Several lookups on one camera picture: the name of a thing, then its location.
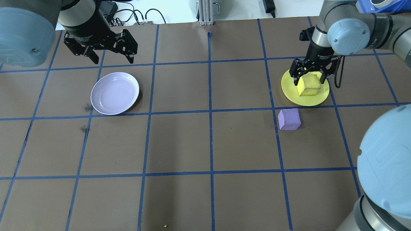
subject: grid square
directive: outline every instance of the grid square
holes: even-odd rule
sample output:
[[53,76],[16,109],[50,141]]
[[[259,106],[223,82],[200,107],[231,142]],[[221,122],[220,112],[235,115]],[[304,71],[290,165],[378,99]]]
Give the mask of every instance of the grid square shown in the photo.
[[76,175],[87,123],[87,118],[35,120],[17,175]]
[[257,20],[217,21],[211,31],[212,60],[264,57]]
[[349,167],[334,108],[299,111],[301,126],[296,131],[278,131],[284,168]]
[[64,230],[75,179],[16,180],[0,230]]
[[156,63],[208,60],[208,31],[198,22],[161,24]]
[[152,111],[208,110],[208,64],[156,66]]
[[351,171],[285,175],[295,231],[335,230],[358,199]]
[[213,109],[271,107],[264,61],[217,62],[211,69]]
[[87,116],[98,69],[51,71],[36,116]]
[[208,113],[153,115],[147,172],[210,170]]
[[[111,28],[114,33],[120,33],[123,29],[127,29],[138,44],[137,55],[134,56],[134,64],[153,63],[157,25],[118,26]],[[124,55],[106,51],[104,66],[127,64],[130,63]]]
[[214,175],[216,230],[289,230],[281,173]]
[[309,42],[299,38],[301,30],[309,28],[307,17],[265,18],[260,24],[268,58],[305,57]]
[[93,118],[81,174],[142,173],[148,116]]
[[29,126],[30,120],[0,121],[0,177],[14,175]]
[[368,128],[376,119],[393,108],[395,106],[347,107],[338,109],[354,166],[357,166],[357,157],[361,155],[360,144]]
[[46,74],[0,73],[0,118],[32,117]]
[[[311,16],[310,17],[312,26],[317,25],[318,18],[319,18],[318,16],[314,16],[314,17]],[[356,54],[374,54],[374,50],[372,50],[372,49],[363,49],[360,52],[357,52]]]
[[70,231],[137,230],[141,177],[80,179]]
[[272,110],[216,112],[214,170],[279,169]]
[[16,71],[16,70],[34,70],[34,69],[48,69],[48,67],[50,66],[50,62],[51,59],[53,58],[54,55],[54,51],[55,51],[55,46],[57,45],[58,42],[58,38],[60,36],[60,30],[56,30],[55,31],[55,39],[54,39],[54,43],[50,48],[50,51],[48,52],[47,55],[47,59],[44,61],[43,64],[37,66],[37,67],[20,67],[17,65],[3,65],[3,68],[1,69],[1,71]]
[[333,82],[331,78],[330,85],[338,105],[394,102],[375,56],[346,57],[341,88],[337,89]]
[[[132,75],[139,83],[139,97],[134,105],[124,113],[147,113],[150,108],[152,70],[152,66],[103,68],[100,78],[114,72],[126,72]],[[97,115],[100,112],[94,110],[93,114]]]
[[380,55],[378,58],[384,68],[390,85],[399,102],[411,102],[410,95],[410,71],[404,62],[396,55]]
[[11,180],[0,180],[0,206],[3,208],[3,203],[7,197]]
[[141,231],[211,230],[210,175],[145,178]]
[[[293,63],[293,59],[268,60],[267,63],[268,63],[268,70],[270,74],[271,91],[272,91],[272,99],[274,101],[274,106],[276,107],[295,107],[297,106],[296,104],[291,102],[289,99],[287,99],[281,87],[281,79],[284,73],[290,69],[291,64]],[[322,106],[332,105],[331,95],[328,95],[325,101],[322,102],[320,105]]]
[[91,61],[91,59],[86,58],[83,55],[75,56],[64,44],[65,33],[66,31],[64,30],[51,68],[98,67],[100,65],[100,62],[103,57],[103,51],[95,51],[97,56],[99,56],[98,64],[94,64],[93,61]]

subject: blue tape grid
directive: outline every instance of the blue tape grid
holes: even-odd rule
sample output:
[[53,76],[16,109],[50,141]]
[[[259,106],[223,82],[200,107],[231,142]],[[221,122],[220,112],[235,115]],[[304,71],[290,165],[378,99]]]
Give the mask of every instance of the blue tape grid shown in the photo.
[[289,203],[289,200],[288,200],[287,182],[286,182],[286,179],[285,179],[284,163],[283,163],[282,153],[281,153],[281,143],[280,143],[280,137],[279,137],[279,134],[278,134],[278,127],[277,127],[277,116],[275,114],[274,100],[272,99],[271,80],[270,80],[270,73],[268,71],[266,46],[264,44],[264,37],[263,37],[263,31],[261,30],[260,19],[257,19],[257,23],[258,23],[258,28],[259,28],[259,31],[260,31],[261,45],[262,45],[262,48],[263,48],[264,63],[265,63],[265,66],[266,66],[268,92],[270,94],[270,101],[271,101],[271,107],[272,107],[272,117],[273,117],[273,120],[274,120],[273,122],[274,122],[275,136],[276,136],[276,139],[277,139],[278,157],[279,157],[280,167],[281,167],[281,177],[282,177],[282,181],[283,181],[284,197],[285,197],[285,204],[286,204],[286,209],[287,209],[288,224],[289,224],[290,230],[293,230],[293,223],[292,223],[292,220],[291,220],[291,212],[290,212],[290,203]]
[[31,118],[31,122],[30,122],[30,125],[29,125],[29,127],[28,127],[26,137],[25,137],[24,142],[23,142],[23,147],[21,148],[21,152],[20,152],[20,155],[19,155],[19,157],[18,157],[18,161],[17,161],[16,168],[15,168],[15,170],[14,170],[13,178],[12,178],[12,181],[11,181],[11,183],[10,183],[9,190],[7,191],[6,199],[5,199],[5,201],[4,201],[3,208],[2,208],[1,213],[0,213],[0,222],[1,222],[2,219],[3,219],[4,211],[5,211],[5,209],[6,209],[7,202],[8,202],[8,200],[9,200],[10,193],[11,193],[12,188],[13,188],[13,185],[14,185],[14,181],[15,181],[15,179],[16,179],[16,175],[17,175],[18,168],[20,167],[21,159],[23,158],[23,154],[24,154],[24,150],[25,150],[25,147],[26,147],[26,144],[27,144],[27,140],[28,140],[28,137],[29,137],[29,135],[30,135],[31,128],[33,127],[34,118],[36,117],[36,113],[37,113],[37,110],[38,110],[38,108],[39,108],[39,105],[40,105],[40,101],[41,101],[41,99],[42,99],[42,96],[43,96],[44,88],[46,87],[47,79],[48,79],[48,76],[49,76],[49,74],[50,74],[50,69],[51,69],[51,66],[52,66],[52,64],[53,64],[55,55],[56,55],[56,53],[57,53],[57,48],[58,48],[58,44],[59,44],[59,41],[60,41],[60,39],[61,39],[62,33],[63,33],[63,31],[60,32],[60,35],[59,35],[59,37],[58,37],[57,45],[56,45],[56,47],[54,48],[54,53],[53,53],[53,56],[52,56],[52,58],[51,58],[50,65],[48,66],[46,77],[44,78],[42,90],[40,91],[40,95],[39,95],[39,98],[38,98],[38,100],[37,100],[37,104],[36,104],[36,107],[35,107],[35,109],[34,109],[33,116],[32,116],[32,118]]
[[159,25],[157,25],[157,32],[155,36],[153,71],[152,71],[152,78],[151,78],[150,107],[148,111],[147,136],[145,138],[144,165],[143,165],[143,175],[142,175],[142,180],[141,180],[139,217],[137,219],[137,230],[138,231],[141,230],[141,218],[142,218],[142,213],[143,213],[144,186],[145,186],[145,177],[146,177],[146,169],[147,169],[148,142],[150,138],[151,111],[152,111],[152,106],[153,106],[155,66],[156,66],[156,59],[157,59],[158,31],[159,31]]
[[211,190],[211,230],[215,231],[215,213],[214,213],[214,159],[212,148],[212,94],[211,94],[211,32],[207,33],[208,43],[208,104],[210,116],[210,190]]
[[[98,75],[97,75],[97,80],[96,80],[96,82],[100,79],[100,76],[101,76],[101,73],[102,73],[102,66],[103,66],[105,54],[106,54],[106,51],[103,51],[102,60],[101,60],[101,62],[100,62],[99,73],[98,73]],[[81,172],[81,166],[83,165],[83,158],[84,158],[85,146],[86,146],[86,143],[87,143],[88,133],[89,133],[89,130],[90,130],[91,119],[93,119],[93,111],[94,111],[94,109],[91,108],[90,114],[88,115],[88,124],[87,124],[87,129],[86,129],[85,135],[84,135],[83,147],[82,147],[82,149],[81,149],[79,167],[78,167],[78,169],[77,169],[76,183],[74,184],[73,196],[72,196],[72,201],[71,201],[71,203],[70,203],[69,215],[68,215],[68,217],[67,217],[67,223],[66,223],[66,229],[65,229],[66,231],[69,230],[70,221],[71,221],[72,214],[73,214],[73,207],[74,207],[74,201],[75,201],[75,199],[76,199],[77,187],[78,187],[78,185],[79,185],[79,178],[80,178],[79,176],[80,176],[80,172]]]
[[[311,18],[307,18],[309,21],[310,26],[312,26]],[[67,218],[67,224],[66,224],[66,231],[69,229],[69,224],[70,224],[70,219],[72,215],[72,210],[73,210],[73,205],[76,197],[76,190],[78,186],[78,181],[80,178],[114,178],[114,177],[142,177],[142,183],[141,183],[141,195],[140,195],[140,203],[139,203],[139,217],[138,217],[138,230],[141,230],[141,214],[142,214],[142,209],[143,209],[143,196],[144,196],[144,185],[145,185],[145,177],[146,176],[183,176],[183,175],[210,175],[210,184],[211,184],[211,214],[212,214],[212,230],[215,230],[215,213],[214,213],[214,175],[215,174],[245,174],[245,173],[281,173],[282,174],[282,180],[283,180],[283,187],[284,187],[284,197],[286,201],[286,208],[287,208],[287,215],[289,219],[289,227],[290,230],[293,230],[292,227],[292,220],[291,220],[291,212],[290,212],[290,207],[289,207],[289,199],[288,199],[288,193],[287,193],[287,186],[286,186],[286,178],[285,178],[285,172],[306,172],[306,171],[349,171],[351,170],[353,173],[353,179],[356,185],[356,189],[358,192],[358,195],[360,196],[360,190],[359,190],[359,184],[358,180],[355,174],[355,170],[357,169],[356,167],[353,166],[351,155],[348,149],[348,144],[346,141],[344,129],[342,126],[342,122],[339,116],[338,108],[343,108],[343,107],[361,107],[361,106],[399,106],[403,104],[409,104],[411,102],[398,102],[397,97],[391,87],[391,84],[386,76],[386,73],[384,71],[384,68],[380,62],[379,56],[380,55],[393,55],[393,53],[376,53],[374,50],[373,54],[354,54],[351,56],[375,56],[378,64],[380,66],[380,69],[384,75],[384,78],[387,82],[387,85],[389,86],[389,89],[393,95],[395,103],[384,103],[384,104],[343,104],[343,105],[338,105],[335,102],[334,94],[332,92],[332,89],[330,89],[330,94],[332,97],[333,105],[322,105],[322,106],[316,106],[316,107],[303,107],[303,106],[293,106],[293,107],[275,107],[274,106],[274,100],[272,97],[272,91],[271,91],[271,84],[270,84],[270,75],[268,72],[268,62],[267,60],[278,60],[278,59],[294,59],[294,58],[304,58],[304,57],[273,57],[273,58],[268,58],[266,56],[266,49],[265,49],[265,44],[264,44],[264,39],[263,39],[263,32],[261,29],[261,24],[260,20],[257,20],[258,26],[259,26],[259,32],[260,32],[260,37],[261,37],[261,44],[262,44],[262,49],[264,53],[264,58],[254,58],[254,59],[234,59],[234,60],[211,60],[211,33],[208,33],[208,60],[205,61],[195,61],[195,62],[167,62],[167,63],[156,63],[156,57],[157,57],[157,44],[158,44],[158,33],[159,33],[159,25],[157,25],[157,33],[156,33],[156,41],[155,41],[155,53],[154,53],[154,60],[153,63],[148,63],[148,64],[132,64],[132,65],[110,65],[110,66],[104,66],[103,65],[103,60],[104,60],[104,54],[102,57],[102,61],[100,66],[96,67],[73,67],[73,68],[54,68],[52,69],[52,63],[54,61],[57,48],[59,43],[57,43],[57,46],[54,50],[53,57],[51,60],[51,63],[48,67],[48,69],[35,69],[35,70],[21,70],[21,71],[1,71],[3,64],[0,65],[0,73],[13,73],[13,72],[37,72],[37,71],[47,71],[42,90],[39,95],[39,99],[36,104],[35,111],[33,113],[32,117],[27,117],[27,118],[0,118],[0,121],[4,120],[30,120],[30,126],[26,135],[26,138],[23,143],[23,147],[18,159],[18,163],[14,172],[13,177],[0,177],[0,180],[11,180],[9,190],[6,195],[6,199],[4,201],[1,213],[0,213],[0,222],[3,218],[5,208],[7,206],[7,202],[9,200],[10,192],[12,190],[13,184],[15,180],[31,180],[31,179],[76,179],[74,191],[73,191],[73,196],[72,196],[72,201],[70,205],[70,210],[69,210],[69,216]],[[270,101],[271,101],[271,107],[269,108],[247,108],[247,109],[212,109],[212,94],[211,94],[211,64],[215,62],[244,62],[244,61],[263,61],[265,63],[266,67],[266,75],[267,75],[267,83],[268,83],[268,90],[270,94]],[[170,111],[170,112],[152,112],[152,98],[153,98],[153,90],[154,90],[154,80],[155,80],[155,67],[156,65],[181,65],[181,64],[194,64],[194,63],[208,63],[209,66],[209,110],[197,110],[197,111]],[[151,85],[151,95],[150,95],[150,109],[149,112],[147,113],[124,113],[121,115],[116,115],[116,116],[140,116],[140,115],[148,115],[148,124],[147,124],[147,136],[146,136],[146,144],[145,144],[145,156],[144,156],[144,166],[143,166],[143,173],[136,173],[136,174],[107,174],[107,175],[80,175],[81,171],[81,165],[82,165],[82,160],[84,157],[84,151],[85,151],[85,146],[87,143],[87,137],[88,137],[88,131],[91,125],[91,119],[93,117],[105,117],[109,115],[93,115],[92,110],[89,115],[86,116],[62,116],[62,117],[36,117],[36,113],[38,110],[38,106],[40,104],[41,97],[44,92],[44,88],[49,76],[50,71],[54,70],[71,70],[71,69],[94,69],[94,68],[99,68],[99,74],[97,77],[97,80],[100,78],[101,75],[101,70],[102,68],[111,68],[111,67],[133,67],[133,66],[152,66],[153,67],[153,72],[152,72],[152,85]],[[338,123],[341,129],[342,137],[344,140],[346,152],[347,152],[347,157],[350,162],[350,167],[341,167],[341,168],[313,168],[313,169],[285,169],[284,164],[282,161],[282,154],[281,154],[281,147],[280,147],[280,141],[279,141],[279,135],[278,135],[278,127],[277,127],[277,118],[275,115],[275,110],[278,109],[287,109],[287,108],[299,108],[299,109],[304,109],[304,108],[334,108]],[[279,160],[280,160],[280,169],[259,169],[259,170],[234,170],[234,171],[214,171],[213,169],[213,149],[212,149],[212,113],[213,112],[225,112],[225,111],[260,111],[260,110],[272,110],[273,111],[273,122],[275,125],[275,131],[276,131],[276,139],[277,139],[277,146],[278,146],[278,152],[279,152]],[[180,113],[209,113],[210,114],[210,171],[193,171],[193,172],[172,172],[172,173],[146,173],[146,167],[147,167],[147,154],[148,154],[148,144],[149,144],[149,134],[150,134],[150,122],[151,122],[151,115],[162,115],[162,114],[180,114]],[[34,120],[47,120],[47,119],[76,119],[76,118],[88,118],[88,128],[85,134],[84,142],[83,142],[83,148],[81,152],[81,158],[79,161],[79,168],[77,171],[77,175],[72,175],[72,176],[16,176],[18,168],[20,166],[21,159],[24,154],[24,149],[27,143],[27,139],[29,137],[32,124]]]

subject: light blue robot joint cap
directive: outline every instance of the light blue robot joint cap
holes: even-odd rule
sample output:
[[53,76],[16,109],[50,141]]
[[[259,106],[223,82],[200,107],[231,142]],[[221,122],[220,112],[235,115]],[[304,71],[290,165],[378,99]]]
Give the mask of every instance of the light blue robot joint cap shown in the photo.
[[411,104],[377,119],[361,143],[358,176],[367,196],[384,210],[411,219]]
[[344,18],[330,26],[327,39],[335,52],[350,55],[366,47],[370,40],[370,30],[359,19]]
[[22,67],[44,63],[55,39],[48,20],[25,9],[1,7],[0,21],[0,34],[7,35],[0,37],[0,62]]

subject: yellow plate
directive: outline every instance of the yellow plate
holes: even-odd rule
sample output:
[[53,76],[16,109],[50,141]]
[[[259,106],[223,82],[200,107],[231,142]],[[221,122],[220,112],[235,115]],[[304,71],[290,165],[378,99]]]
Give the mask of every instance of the yellow plate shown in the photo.
[[[318,80],[321,78],[321,72],[312,72],[316,74]],[[283,89],[284,95],[293,103],[300,106],[315,106],[318,105],[328,97],[330,93],[330,86],[328,81],[321,84],[320,91],[313,96],[299,96],[297,91],[297,86],[294,85],[294,79],[291,78],[289,70],[286,71],[281,79],[281,88]]]

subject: blue tape line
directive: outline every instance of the blue tape line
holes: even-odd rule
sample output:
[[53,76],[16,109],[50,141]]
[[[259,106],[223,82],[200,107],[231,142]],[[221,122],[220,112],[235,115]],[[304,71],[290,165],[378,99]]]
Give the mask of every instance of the blue tape line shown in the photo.
[[378,55],[394,55],[394,53],[390,52],[390,53],[377,53]]
[[[311,169],[252,169],[252,170],[220,170],[220,171],[185,171],[185,172],[163,172],[146,173],[145,176],[192,176],[210,175],[211,173],[224,174],[247,174],[247,173],[281,173],[281,172],[320,172],[320,171],[349,171],[351,167],[334,168],[311,168]],[[16,176],[15,180],[41,180],[41,179],[76,179],[76,178],[120,178],[120,177],[142,177],[143,173],[124,173],[124,174],[101,174],[101,175],[62,175],[62,176]],[[0,180],[11,180],[13,177],[0,177]]]
[[156,65],[180,65],[180,64],[195,64],[195,63],[208,63],[208,61],[162,62],[162,63],[156,63]]
[[265,59],[266,60],[277,60],[277,59],[296,59],[296,58],[305,58],[305,56],[274,57],[274,58],[265,58]]
[[146,116],[148,115],[148,112],[145,113],[123,113],[123,114],[118,114],[118,115],[103,115],[103,114],[96,114],[93,115],[93,117],[116,117],[116,116]]
[[284,163],[283,163],[282,153],[281,153],[281,144],[280,144],[280,138],[279,138],[279,135],[278,135],[277,116],[275,114],[274,100],[272,98],[270,73],[268,71],[266,47],[265,47],[265,44],[264,44],[264,36],[263,36],[263,31],[261,29],[260,19],[257,19],[257,23],[258,23],[258,28],[259,28],[259,32],[260,32],[261,45],[262,45],[263,53],[264,53],[264,63],[266,65],[267,84],[268,84],[268,91],[270,93],[270,101],[271,101],[271,107],[272,107],[272,117],[273,117],[273,120],[274,120],[274,129],[275,129],[275,135],[276,135],[276,139],[277,139],[278,157],[279,157],[280,166],[281,166],[281,177],[282,177],[283,188],[284,188],[284,197],[285,197],[285,204],[286,204],[286,209],[287,209],[288,224],[289,224],[290,230],[293,230],[293,223],[292,223],[292,220],[291,220],[291,211],[290,211],[290,204],[289,204],[288,191],[287,191],[287,182],[286,182],[286,179],[285,179]]
[[196,110],[196,111],[163,111],[152,112],[152,115],[170,115],[170,114],[187,114],[187,113],[207,113],[209,110]]
[[338,108],[344,107],[369,107],[369,106],[396,106],[396,103],[382,103],[382,104],[341,104],[337,105]]
[[308,16],[307,19],[308,19],[309,26],[312,27],[311,17]]
[[215,205],[214,205],[214,158],[212,145],[212,85],[211,85],[211,36],[212,33],[207,33],[208,42],[208,105],[210,117],[210,193],[211,193],[211,230],[215,231]]
[[89,115],[78,115],[78,116],[50,116],[50,117],[35,117],[35,120],[67,120],[67,119],[82,119],[88,118]]
[[[102,59],[100,61],[100,66],[99,66],[99,73],[97,75],[97,80],[96,82],[99,81],[101,73],[102,73],[102,67],[103,67],[103,62],[104,62],[104,57],[105,57],[106,51],[103,51],[103,55],[102,55]],[[73,189],[73,196],[72,196],[72,201],[70,203],[70,209],[69,209],[69,215],[67,217],[67,223],[66,223],[66,231],[69,230],[70,227],[70,221],[72,218],[72,214],[73,214],[73,207],[74,207],[74,201],[76,200],[76,194],[77,194],[77,187],[79,185],[79,176],[80,176],[80,172],[81,172],[81,167],[83,165],[83,158],[84,158],[84,152],[85,152],[85,147],[87,144],[87,138],[88,138],[88,134],[90,131],[90,126],[91,126],[91,119],[93,118],[93,111],[94,109],[91,108],[90,113],[88,115],[88,124],[87,124],[87,129],[85,131],[85,135],[84,135],[84,141],[83,141],[83,147],[81,149],[81,155],[80,155],[80,160],[79,160],[79,167],[77,168],[77,177],[76,177],[76,182],[74,184],[74,189]]]
[[16,176],[16,180],[41,180],[41,179],[75,179],[76,175],[69,176]]
[[31,120],[31,117],[24,117],[24,118],[0,118],[0,121],[7,121],[7,120]]
[[281,169],[223,170],[214,171],[214,174],[281,173],[282,171]]
[[136,177],[143,176],[142,173],[129,173],[129,174],[105,174],[105,175],[82,175],[78,178],[117,178],[117,177]]
[[140,63],[140,64],[122,64],[122,65],[106,65],[103,68],[112,68],[112,67],[142,67],[142,66],[153,66],[152,63]]
[[314,169],[285,169],[285,172],[322,172],[322,171],[351,171],[351,167],[314,168]]
[[26,137],[25,137],[25,139],[24,139],[24,142],[23,142],[23,146],[22,146],[22,148],[21,148],[20,155],[19,155],[19,157],[18,157],[17,165],[16,165],[16,168],[15,168],[15,170],[14,170],[14,174],[13,174],[12,181],[11,181],[11,183],[10,183],[9,191],[7,191],[6,199],[5,199],[4,203],[3,203],[3,208],[2,208],[1,213],[0,213],[0,223],[1,223],[2,219],[3,219],[3,215],[4,215],[4,212],[5,212],[6,206],[7,206],[7,202],[8,202],[9,197],[10,197],[10,193],[11,193],[12,188],[13,188],[13,185],[14,185],[14,181],[15,181],[15,178],[16,178],[16,175],[17,175],[17,171],[18,171],[18,169],[19,169],[19,167],[20,167],[21,159],[23,158],[24,150],[25,150],[25,147],[26,147],[26,145],[27,145],[27,140],[28,140],[28,137],[29,137],[29,135],[30,135],[31,128],[33,127],[34,118],[35,118],[36,113],[37,113],[37,110],[38,110],[38,108],[39,108],[40,101],[41,101],[42,96],[43,96],[43,93],[44,93],[44,88],[46,87],[48,75],[50,74],[51,65],[53,64],[53,61],[54,61],[54,58],[55,58],[55,54],[57,53],[57,48],[58,48],[58,44],[59,44],[60,39],[61,39],[61,35],[62,35],[62,31],[60,32],[60,35],[59,35],[59,38],[58,38],[58,41],[57,41],[57,45],[56,45],[56,47],[54,48],[54,53],[53,53],[53,56],[52,56],[52,58],[51,58],[50,65],[48,66],[48,71],[47,71],[46,77],[44,78],[42,90],[40,91],[40,95],[39,95],[39,98],[38,98],[38,100],[37,100],[37,104],[36,104],[36,107],[35,107],[35,109],[34,109],[33,116],[32,116],[32,118],[31,118],[31,122],[30,122],[30,125],[29,125],[29,127],[28,127],[27,134],[26,134]]
[[142,218],[142,213],[143,213],[145,174],[146,174],[146,171],[147,171],[148,144],[149,144],[149,138],[150,138],[151,112],[152,112],[153,95],[154,95],[155,66],[156,66],[156,60],[157,60],[158,32],[159,32],[159,25],[157,24],[157,31],[156,31],[156,36],[155,36],[155,46],[154,46],[153,71],[152,71],[152,77],[151,77],[150,107],[149,107],[149,111],[148,111],[147,134],[146,134],[146,137],[145,137],[143,176],[142,176],[142,179],[141,179],[139,217],[137,219],[137,231],[141,230],[141,218]]
[[246,59],[228,59],[228,60],[209,60],[209,62],[245,62],[245,61],[263,61],[264,58],[246,58]]
[[214,109],[213,112],[228,112],[228,111],[266,111],[272,110],[270,107],[261,107],[261,108],[239,108],[239,109]]
[[319,105],[319,106],[291,106],[291,107],[275,107],[275,110],[281,110],[281,109],[291,109],[291,108],[297,108],[297,109],[312,109],[312,108],[333,108],[333,105]]
[[[411,102],[399,103],[400,105],[411,104]],[[397,103],[382,103],[382,104],[340,104],[337,105],[338,108],[345,107],[368,107],[368,106],[397,106]],[[319,106],[284,106],[284,107],[274,107],[275,110],[281,109],[313,109],[313,108],[334,108],[334,105],[319,105]],[[213,109],[212,112],[230,112],[230,111],[266,111],[272,110],[271,107],[266,108],[238,108],[238,109]],[[189,114],[189,113],[208,113],[210,110],[193,110],[193,111],[159,111],[152,112],[151,115],[170,115],[170,114]],[[148,112],[142,113],[122,113],[118,115],[103,115],[96,114],[92,117],[116,117],[116,116],[147,116]],[[35,117],[35,120],[65,120],[65,119],[80,119],[88,118],[88,115],[78,115],[78,116],[51,116],[51,117]],[[23,118],[0,118],[0,121],[7,120],[31,120],[31,117]]]
[[338,107],[337,107],[337,104],[335,103],[335,98],[334,98],[334,94],[333,94],[333,92],[332,92],[332,87],[330,87],[330,95],[331,95],[332,103],[333,103],[334,106],[335,106],[335,114],[337,115],[338,125],[339,125],[339,128],[340,128],[340,130],[341,130],[342,139],[343,139],[343,141],[344,141],[345,150],[346,150],[346,152],[347,152],[348,161],[349,161],[349,163],[350,163],[350,169],[351,169],[351,172],[352,172],[352,174],[353,174],[354,183],[355,183],[355,185],[356,185],[357,194],[358,194],[358,197],[360,197],[360,196],[361,196],[360,186],[359,186],[359,184],[358,184],[357,175],[356,175],[356,173],[355,173],[355,169],[354,169],[354,165],[353,165],[353,160],[352,160],[352,158],[351,158],[350,149],[348,148],[348,143],[347,143],[347,139],[346,139],[346,137],[345,137],[344,128],[342,127],[342,122],[341,122],[341,118],[340,118],[340,116],[339,116]]
[[31,69],[31,70],[13,70],[13,71],[0,71],[0,73],[15,73],[15,72],[46,72],[48,69]]
[[381,64],[380,58],[378,58],[378,55],[377,55],[377,52],[375,51],[375,49],[374,49],[374,55],[375,55],[375,58],[377,59],[378,65],[380,65],[381,71],[382,71],[382,73],[383,73],[383,75],[384,75],[384,78],[385,78],[387,84],[388,84],[388,87],[390,88],[390,91],[391,91],[391,94],[393,95],[394,101],[395,101],[395,103],[399,106],[399,103],[398,103],[398,100],[397,100],[397,96],[395,95],[394,90],[393,90],[393,88],[391,87],[390,81],[388,80],[388,77],[387,77],[387,75],[386,75],[386,73],[385,73],[385,71],[384,71],[384,67],[383,67],[382,64]]

